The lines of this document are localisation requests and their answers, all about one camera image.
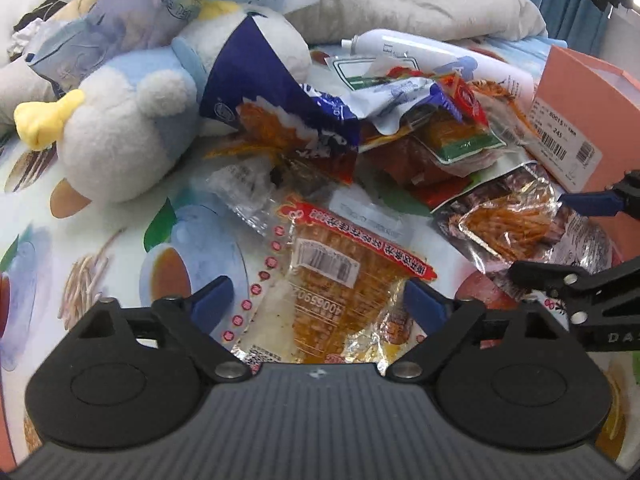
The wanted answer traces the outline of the blue white snack bag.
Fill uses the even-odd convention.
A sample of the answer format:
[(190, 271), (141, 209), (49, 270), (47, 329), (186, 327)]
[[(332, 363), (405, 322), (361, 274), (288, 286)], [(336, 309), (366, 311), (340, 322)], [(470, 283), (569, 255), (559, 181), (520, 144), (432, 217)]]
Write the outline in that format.
[(399, 130), (415, 107), (461, 113), (430, 78), (409, 77), (331, 96), (299, 84), (250, 14), (217, 54), (203, 90), (200, 113), (244, 131), (250, 144), (308, 162), (345, 183), (352, 182), (364, 122), (383, 136)]

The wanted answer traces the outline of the green bordered snack pack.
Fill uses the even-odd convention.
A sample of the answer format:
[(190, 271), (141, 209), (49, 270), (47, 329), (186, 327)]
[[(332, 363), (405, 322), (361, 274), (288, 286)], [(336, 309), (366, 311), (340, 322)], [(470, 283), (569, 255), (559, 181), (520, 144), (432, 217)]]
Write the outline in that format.
[(508, 145), (488, 128), (465, 119), (436, 81), (412, 58), (334, 55), (326, 66), (347, 88), (343, 100), (364, 125), (360, 151), (413, 134), (436, 162), (452, 166), (484, 151)]

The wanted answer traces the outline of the white blue penguin plush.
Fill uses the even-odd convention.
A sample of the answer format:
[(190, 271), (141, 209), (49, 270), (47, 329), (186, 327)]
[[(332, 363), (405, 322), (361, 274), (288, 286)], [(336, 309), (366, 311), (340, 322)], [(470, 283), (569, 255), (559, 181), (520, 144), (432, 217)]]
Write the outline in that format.
[(18, 104), (18, 136), (32, 151), (54, 145), (77, 195), (98, 204), (133, 200), (160, 182), (200, 133), (210, 70), (246, 20), (294, 80), (304, 81), (308, 46), (284, 16), (213, 1), (169, 46), (117, 55), (55, 102)]

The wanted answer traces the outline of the clear grey snack pack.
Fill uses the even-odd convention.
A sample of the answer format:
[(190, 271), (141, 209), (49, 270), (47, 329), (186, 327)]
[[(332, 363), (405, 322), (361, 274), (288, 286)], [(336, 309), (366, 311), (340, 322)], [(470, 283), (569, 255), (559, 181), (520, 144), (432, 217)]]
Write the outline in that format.
[(276, 224), (276, 211), (289, 198), (323, 203), (333, 183), (301, 162), (268, 155), (232, 157), (205, 180), (244, 223), (261, 236)]

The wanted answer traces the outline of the fruit print bed sheet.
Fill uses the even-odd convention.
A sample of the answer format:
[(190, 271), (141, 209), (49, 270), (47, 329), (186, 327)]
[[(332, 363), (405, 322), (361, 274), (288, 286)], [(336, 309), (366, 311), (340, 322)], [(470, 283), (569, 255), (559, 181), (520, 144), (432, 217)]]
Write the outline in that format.
[(122, 215), (63, 226), (48, 247), (37, 231), (17, 234), (2, 259), (2, 364), (26, 340), (40, 270), (66, 329), (26, 387), (42, 447), (15, 478), (638, 477), (597, 449), (615, 402), (590, 354), (637, 349), (639, 326), (562, 326), (523, 302), (486, 308), (433, 379), (387, 379), (370, 362), (267, 362), (250, 379), (208, 379), (152, 303), (228, 276), (233, 304), (212, 337), (238, 358), (276, 273), (270, 229), (236, 228), (214, 193), (160, 204), (138, 244), (122, 237)]

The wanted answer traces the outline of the red snack packet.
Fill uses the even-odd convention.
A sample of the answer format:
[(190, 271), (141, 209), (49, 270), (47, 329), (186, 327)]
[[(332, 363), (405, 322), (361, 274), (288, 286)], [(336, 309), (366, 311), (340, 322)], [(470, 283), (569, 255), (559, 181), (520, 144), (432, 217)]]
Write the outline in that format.
[(480, 102), (464, 79), (457, 73), (443, 74), (436, 77), (438, 84), (450, 97), (462, 116), (473, 124), (488, 128), (489, 122)]

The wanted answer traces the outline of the pink cardboard box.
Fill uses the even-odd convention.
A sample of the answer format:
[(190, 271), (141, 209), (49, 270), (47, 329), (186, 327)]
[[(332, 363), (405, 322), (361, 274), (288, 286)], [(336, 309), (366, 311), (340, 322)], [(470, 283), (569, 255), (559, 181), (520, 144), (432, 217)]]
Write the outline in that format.
[[(529, 153), (564, 193), (601, 192), (639, 169), (639, 81), (598, 58), (553, 47), (529, 121)], [(639, 220), (597, 218), (624, 260), (639, 255)]]

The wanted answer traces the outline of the blue curtain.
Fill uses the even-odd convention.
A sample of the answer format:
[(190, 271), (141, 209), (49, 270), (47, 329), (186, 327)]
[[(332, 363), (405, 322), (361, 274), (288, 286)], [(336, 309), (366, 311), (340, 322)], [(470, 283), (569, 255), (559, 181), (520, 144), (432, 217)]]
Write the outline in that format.
[(591, 0), (542, 0), (540, 12), (548, 35), (575, 50), (597, 58), (612, 8), (600, 11)]

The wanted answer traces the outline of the light blue plastic bag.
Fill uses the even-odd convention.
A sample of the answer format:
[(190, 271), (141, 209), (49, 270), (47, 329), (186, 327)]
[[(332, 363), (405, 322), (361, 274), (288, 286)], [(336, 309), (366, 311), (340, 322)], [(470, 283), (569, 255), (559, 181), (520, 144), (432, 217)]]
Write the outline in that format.
[[(115, 56), (166, 46), (215, 0), (98, 0), (27, 55), (26, 63), (58, 96), (77, 88)], [(282, 14), (318, 0), (224, 0), (266, 6)]]

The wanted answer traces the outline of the white spray bottle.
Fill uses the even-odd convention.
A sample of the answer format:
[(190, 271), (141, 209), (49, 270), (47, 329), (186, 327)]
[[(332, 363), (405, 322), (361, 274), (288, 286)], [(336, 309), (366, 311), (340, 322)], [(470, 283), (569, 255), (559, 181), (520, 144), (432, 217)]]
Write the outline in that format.
[(534, 102), (535, 84), (530, 73), (454, 44), (396, 30), (373, 29), (352, 39), (343, 39), (341, 46), (353, 55), (412, 58), (418, 69), (426, 74), (457, 72), (465, 81), (493, 81), (509, 92), (526, 112)]

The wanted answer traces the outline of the clear orange strips snack pack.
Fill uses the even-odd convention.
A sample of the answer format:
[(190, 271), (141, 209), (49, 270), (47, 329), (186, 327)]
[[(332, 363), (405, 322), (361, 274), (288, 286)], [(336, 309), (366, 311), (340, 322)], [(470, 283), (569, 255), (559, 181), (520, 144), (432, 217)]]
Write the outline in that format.
[(290, 195), (270, 210), (268, 259), (276, 266), (233, 353), (267, 362), (374, 363), (386, 370), (416, 344), (402, 304), (408, 281), (432, 266), (381, 235)]

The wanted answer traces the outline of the silver spicy strips snack pack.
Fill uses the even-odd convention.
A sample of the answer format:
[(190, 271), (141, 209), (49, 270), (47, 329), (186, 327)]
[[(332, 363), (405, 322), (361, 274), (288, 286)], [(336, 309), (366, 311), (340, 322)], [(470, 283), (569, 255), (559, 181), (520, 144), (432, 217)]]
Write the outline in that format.
[(590, 273), (622, 262), (597, 222), (560, 202), (561, 190), (536, 162), (456, 197), (435, 212), (440, 232), (480, 273), (520, 299), (508, 278), (520, 260), (581, 266)]

